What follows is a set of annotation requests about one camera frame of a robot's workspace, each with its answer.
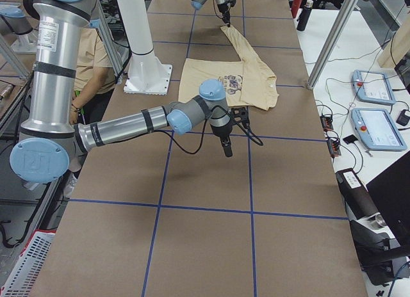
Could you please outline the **far blue teach pendant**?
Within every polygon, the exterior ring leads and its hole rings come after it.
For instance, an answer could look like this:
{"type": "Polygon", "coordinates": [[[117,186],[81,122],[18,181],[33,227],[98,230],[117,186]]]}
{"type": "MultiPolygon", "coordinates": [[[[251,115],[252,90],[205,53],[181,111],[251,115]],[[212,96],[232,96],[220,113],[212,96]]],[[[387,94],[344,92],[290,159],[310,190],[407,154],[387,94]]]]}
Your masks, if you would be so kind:
{"type": "Polygon", "coordinates": [[[383,72],[355,70],[352,86],[360,101],[387,106],[396,103],[388,77],[383,72]]]}

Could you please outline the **cream long-sleeve printed shirt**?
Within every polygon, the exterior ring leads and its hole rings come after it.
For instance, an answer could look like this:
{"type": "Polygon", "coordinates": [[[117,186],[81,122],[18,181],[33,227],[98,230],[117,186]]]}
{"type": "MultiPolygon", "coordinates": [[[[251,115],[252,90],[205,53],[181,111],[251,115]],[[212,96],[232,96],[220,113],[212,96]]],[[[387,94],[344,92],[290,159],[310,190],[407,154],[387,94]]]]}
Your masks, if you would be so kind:
{"type": "Polygon", "coordinates": [[[254,106],[265,111],[277,104],[277,76],[261,60],[248,40],[234,27],[221,31],[234,47],[239,61],[206,61],[187,58],[179,84],[178,101],[186,102],[199,93],[207,79],[219,80],[229,106],[254,106]]]}

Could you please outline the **black water bottle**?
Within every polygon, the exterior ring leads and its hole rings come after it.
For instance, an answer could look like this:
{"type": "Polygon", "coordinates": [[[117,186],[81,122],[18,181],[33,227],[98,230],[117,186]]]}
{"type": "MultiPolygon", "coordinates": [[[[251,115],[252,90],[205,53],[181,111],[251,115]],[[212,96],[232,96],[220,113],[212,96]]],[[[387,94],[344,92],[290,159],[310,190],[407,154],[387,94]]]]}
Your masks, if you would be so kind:
{"type": "Polygon", "coordinates": [[[311,15],[312,8],[313,0],[307,0],[297,20],[297,31],[305,30],[309,17],[311,15]]]}

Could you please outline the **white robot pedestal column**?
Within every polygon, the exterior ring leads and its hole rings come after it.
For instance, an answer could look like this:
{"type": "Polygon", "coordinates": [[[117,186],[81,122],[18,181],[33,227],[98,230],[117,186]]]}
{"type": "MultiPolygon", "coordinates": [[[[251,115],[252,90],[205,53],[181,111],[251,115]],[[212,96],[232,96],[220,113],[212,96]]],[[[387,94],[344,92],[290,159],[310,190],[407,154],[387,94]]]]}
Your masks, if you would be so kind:
{"type": "Polygon", "coordinates": [[[144,0],[117,0],[131,59],[124,86],[126,93],[165,95],[168,92],[172,65],[156,57],[144,0]]]}

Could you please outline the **person in beige shirt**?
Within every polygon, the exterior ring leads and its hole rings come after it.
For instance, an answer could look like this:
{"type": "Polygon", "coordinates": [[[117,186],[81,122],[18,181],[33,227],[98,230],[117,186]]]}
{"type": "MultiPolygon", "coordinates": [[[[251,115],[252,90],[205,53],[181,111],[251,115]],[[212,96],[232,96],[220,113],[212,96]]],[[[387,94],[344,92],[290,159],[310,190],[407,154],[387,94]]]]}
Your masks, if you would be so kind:
{"type": "Polygon", "coordinates": [[[83,28],[69,115],[70,124],[101,121],[115,84],[115,74],[101,37],[96,29],[83,28]]]}

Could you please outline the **blue teach pendant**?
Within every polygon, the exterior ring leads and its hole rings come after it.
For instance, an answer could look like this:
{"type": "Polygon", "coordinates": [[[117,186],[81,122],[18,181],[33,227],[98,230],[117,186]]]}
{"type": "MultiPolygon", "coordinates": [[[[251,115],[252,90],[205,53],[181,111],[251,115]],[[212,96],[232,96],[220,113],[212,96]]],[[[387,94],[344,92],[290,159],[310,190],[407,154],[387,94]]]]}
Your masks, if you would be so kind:
{"type": "Polygon", "coordinates": [[[387,106],[396,103],[388,77],[383,72],[355,70],[352,86],[360,101],[387,106]]]}
{"type": "Polygon", "coordinates": [[[407,145],[386,109],[354,108],[350,118],[368,150],[404,151],[407,145]]]}

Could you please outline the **aluminium frame post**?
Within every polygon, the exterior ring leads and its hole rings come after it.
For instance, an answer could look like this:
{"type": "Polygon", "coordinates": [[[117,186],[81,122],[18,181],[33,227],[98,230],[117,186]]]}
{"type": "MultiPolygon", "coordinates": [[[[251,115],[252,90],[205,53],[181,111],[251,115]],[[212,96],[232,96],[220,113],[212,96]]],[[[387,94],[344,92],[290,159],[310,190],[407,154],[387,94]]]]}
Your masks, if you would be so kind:
{"type": "Polygon", "coordinates": [[[307,89],[313,90],[325,65],[338,41],[345,25],[347,24],[351,13],[353,12],[355,5],[359,0],[345,0],[336,16],[334,24],[326,38],[324,46],[320,51],[320,54],[316,60],[315,66],[307,81],[307,89]]]}

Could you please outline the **white plastic basket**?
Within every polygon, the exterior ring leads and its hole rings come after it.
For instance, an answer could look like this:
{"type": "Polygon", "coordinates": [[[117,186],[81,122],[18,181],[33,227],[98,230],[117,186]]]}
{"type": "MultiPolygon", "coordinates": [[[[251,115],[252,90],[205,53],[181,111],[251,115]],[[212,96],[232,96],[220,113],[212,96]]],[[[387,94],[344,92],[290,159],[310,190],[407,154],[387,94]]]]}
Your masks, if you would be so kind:
{"type": "Polygon", "coordinates": [[[29,296],[55,233],[55,230],[35,230],[32,233],[7,281],[1,287],[1,296],[29,296]]]}

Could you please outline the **brown table cover mat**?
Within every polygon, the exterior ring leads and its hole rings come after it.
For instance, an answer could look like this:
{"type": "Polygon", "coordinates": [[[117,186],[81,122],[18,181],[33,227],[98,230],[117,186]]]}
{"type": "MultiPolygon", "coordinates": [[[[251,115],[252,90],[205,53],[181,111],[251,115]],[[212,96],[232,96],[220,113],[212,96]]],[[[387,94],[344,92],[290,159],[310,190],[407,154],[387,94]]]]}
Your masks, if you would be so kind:
{"type": "Polygon", "coordinates": [[[366,296],[287,0],[232,22],[277,75],[263,140],[162,133],[93,149],[32,296],[366,296]]]}

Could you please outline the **red cylinder bottle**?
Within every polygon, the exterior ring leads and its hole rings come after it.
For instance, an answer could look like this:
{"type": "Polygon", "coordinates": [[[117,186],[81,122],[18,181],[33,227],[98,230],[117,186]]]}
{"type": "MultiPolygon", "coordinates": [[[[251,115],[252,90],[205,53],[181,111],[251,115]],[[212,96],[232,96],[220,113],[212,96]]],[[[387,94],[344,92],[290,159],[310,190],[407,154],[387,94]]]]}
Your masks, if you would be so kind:
{"type": "Polygon", "coordinates": [[[301,6],[302,0],[293,0],[291,4],[291,15],[295,19],[298,13],[298,10],[301,6]]]}

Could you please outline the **black monitor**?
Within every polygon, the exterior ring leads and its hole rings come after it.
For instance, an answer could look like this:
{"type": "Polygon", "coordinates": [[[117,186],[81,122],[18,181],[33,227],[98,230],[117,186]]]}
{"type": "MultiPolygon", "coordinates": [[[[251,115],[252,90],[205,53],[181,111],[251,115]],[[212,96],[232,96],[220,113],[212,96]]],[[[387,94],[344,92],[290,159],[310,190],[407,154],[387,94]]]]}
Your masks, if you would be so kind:
{"type": "Polygon", "coordinates": [[[409,153],[367,185],[372,201],[401,245],[409,244],[409,153]]]}

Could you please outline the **near blue teach pendant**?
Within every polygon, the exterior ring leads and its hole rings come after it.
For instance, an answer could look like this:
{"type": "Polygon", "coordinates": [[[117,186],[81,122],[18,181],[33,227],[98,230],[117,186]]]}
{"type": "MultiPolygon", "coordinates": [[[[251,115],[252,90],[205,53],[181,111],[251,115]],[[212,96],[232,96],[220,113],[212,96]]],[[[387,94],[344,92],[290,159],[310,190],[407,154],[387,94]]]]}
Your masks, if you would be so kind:
{"type": "Polygon", "coordinates": [[[386,109],[354,108],[350,118],[368,150],[404,151],[407,145],[386,109]]]}

